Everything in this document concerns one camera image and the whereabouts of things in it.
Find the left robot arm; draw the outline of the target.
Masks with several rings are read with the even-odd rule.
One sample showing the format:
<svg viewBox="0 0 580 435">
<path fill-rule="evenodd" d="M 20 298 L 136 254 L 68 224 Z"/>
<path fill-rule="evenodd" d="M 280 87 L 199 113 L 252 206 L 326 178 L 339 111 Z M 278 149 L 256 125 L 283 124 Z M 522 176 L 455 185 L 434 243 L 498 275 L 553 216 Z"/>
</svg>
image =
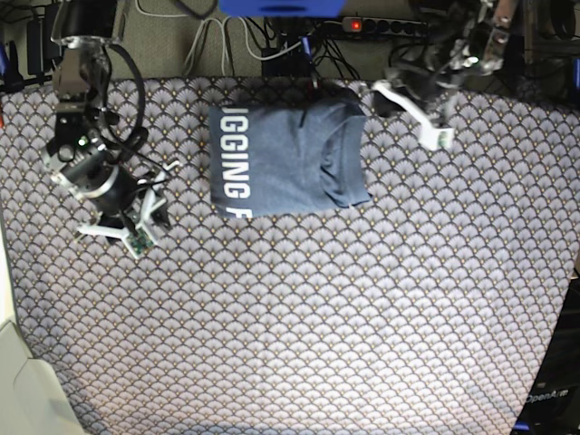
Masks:
<svg viewBox="0 0 580 435">
<path fill-rule="evenodd" d="M 420 17 L 418 40 L 391 49 L 380 83 L 425 112 L 440 104 L 446 122 L 468 79 L 502 68 L 519 2 L 449 1 L 444 14 L 411 6 Z"/>
</svg>

